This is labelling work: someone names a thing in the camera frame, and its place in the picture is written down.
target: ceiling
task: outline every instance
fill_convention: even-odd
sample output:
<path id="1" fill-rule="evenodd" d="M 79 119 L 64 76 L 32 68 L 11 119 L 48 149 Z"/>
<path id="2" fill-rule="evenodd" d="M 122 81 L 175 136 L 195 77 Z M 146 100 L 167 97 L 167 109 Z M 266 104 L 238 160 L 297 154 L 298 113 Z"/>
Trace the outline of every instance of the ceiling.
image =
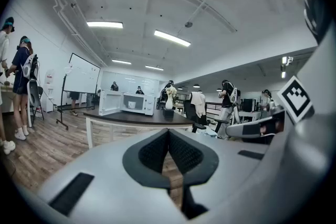
<path id="1" fill-rule="evenodd" d="M 302 3 L 289 0 L 77 0 L 87 21 L 123 22 L 123 29 L 94 28 L 110 58 L 135 68 L 161 67 L 175 74 L 211 61 L 224 49 L 271 36 L 302 22 Z M 192 18 L 193 27 L 184 24 Z M 154 36 L 158 29 L 191 42 L 189 47 Z"/>
<path id="2" fill-rule="evenodd" d="M 280 66 L 282 58 L 280 57 L 212 73 L 183 83 L 176 83 L 175 87 L 182 87 L 183 91 L 186 92 L 202 90 L 204 93 L 210 93 L 216 92 L 216 89 L 221 88 L 221 82 L 226 79 L 244 91 L 259 91 L 269 87 L 270 84 L 287 81 L 293 75 L 296 75 L 313 52 L 314 49 L 310 49 L 299 54 L 287 55 L 293 57 L 293 62 L 286 66 L 285 79 L 281 78 Z M 200 89 L 193 88 L 195 84 L 199 84 L 201 86 Z"/>

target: wooden floor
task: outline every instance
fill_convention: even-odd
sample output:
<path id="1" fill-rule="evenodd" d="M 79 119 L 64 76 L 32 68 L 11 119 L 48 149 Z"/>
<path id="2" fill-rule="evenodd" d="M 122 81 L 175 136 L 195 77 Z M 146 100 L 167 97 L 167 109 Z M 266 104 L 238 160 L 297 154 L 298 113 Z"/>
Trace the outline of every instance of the wooden floor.
<path id="1" fill-rule="evenodd" d="M 1 159 L 15 182 L 35 192 L 52 174 L 89 150 L 83 111 L 85 109 L 78 110 L 78 117 L 70 115 L 68 111 L 64 114 L 63 121 L 69 125 L 68 131 L 61 124 L 56 124 L 56 119 L 60 117 L 58 112 L 44 113 L 45 120 L 35 118 L 34 126 L 28 128 L 30 134 L 24 141 L 14 137 L 14 117 L 4 116 L 7 140 L 13 140 L 16 148 L 8 156 L 1 151 Z M 114 127 L 113 130 L 114 141 L 148 131 L 122 127 Z M 96 145 L 110 142 L 108 126 L 94 124 L 93 133 Z M 169 154 L 165 159 L 162 174 L 169 177 L 171 198 L 180 208 L 183 177 Z"/>

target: black tabletop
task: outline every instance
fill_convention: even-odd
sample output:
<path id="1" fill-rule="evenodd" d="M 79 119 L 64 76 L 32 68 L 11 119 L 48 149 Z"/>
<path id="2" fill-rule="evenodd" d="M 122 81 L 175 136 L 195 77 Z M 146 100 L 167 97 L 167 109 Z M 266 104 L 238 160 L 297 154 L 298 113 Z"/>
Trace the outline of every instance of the black tabletop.
<path id="1" fill-rule="evenodd" d="M 153 116 L 127 111 L 120 111 L 110 115 L 100 116 L 98 110 L 84 112 L 84 116 L 106 121 L 150 125 L 191 125 L 194 123 L 193 121 L 188 120 L 177 113 L 174 113 L 174 117 L 172 118 L 165 118 L 163 116 L 162 110 L 154 110 Z"/>

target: flower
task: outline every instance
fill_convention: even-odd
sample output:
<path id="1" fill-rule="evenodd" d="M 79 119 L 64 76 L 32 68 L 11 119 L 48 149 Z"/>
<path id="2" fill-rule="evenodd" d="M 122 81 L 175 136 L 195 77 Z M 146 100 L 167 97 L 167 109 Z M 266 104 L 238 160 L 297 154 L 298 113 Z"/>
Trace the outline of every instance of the flower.
<path id="1" fill-rule="evenodd" d="M 170 86 L 169 88 L 166 88 L 166 93 L 168 96 L 172 95 L 173 97 L 175 97 L 177 94 L 177 90 L 173 86 Z"/>

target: fluorescent light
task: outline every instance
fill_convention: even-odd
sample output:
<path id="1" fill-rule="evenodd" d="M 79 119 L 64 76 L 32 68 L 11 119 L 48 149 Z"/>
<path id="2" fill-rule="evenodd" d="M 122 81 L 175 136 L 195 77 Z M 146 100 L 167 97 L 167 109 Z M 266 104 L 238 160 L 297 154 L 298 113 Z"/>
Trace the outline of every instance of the fluorescent light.
<path id="1" fill-rule="evenodd" d="M 158 37 L 162 37 L 162 38 L 168 39 L 170 41 L 176 42 L 176 43 L 181 44 L 181 45 L 186 46 L 186 47 L 189 47 L 190 44 L 191 44 L 188 41 L 182 40 L 182 39 L 180 39 L 178 37 L 174 37 L 172 35 L 166 34 L 164 32 L 158 31 L 158 30 L 155 30 L 154 35 L 158 36 Z"/>
<path id="2" fill-rule="evenodd" d="M 146 66 L 147 68 L 151 68 L 151 69 L 155 69 L 155 70 L 160 70 L 160 71 L 163 71 L 162 68 L 158 68 L 158 67 L 150 67 L 150 66 Z"/>
<path id="3" fill-rule="evenodd" d="M 114 23 L 114 22 L 87 22 L 90 27 L 109 27 L 109 28 L 123 28 L 122 23 Z"/>
<path id="4" fill-rule="evenodd" d="M 125 62 L 125 61 L 119 61 L 119 60 L 112 60 L 112 62 L 119 62 L 119 63 L 125 63 L 126 65 L 131 65 L 131 62 Z"/>

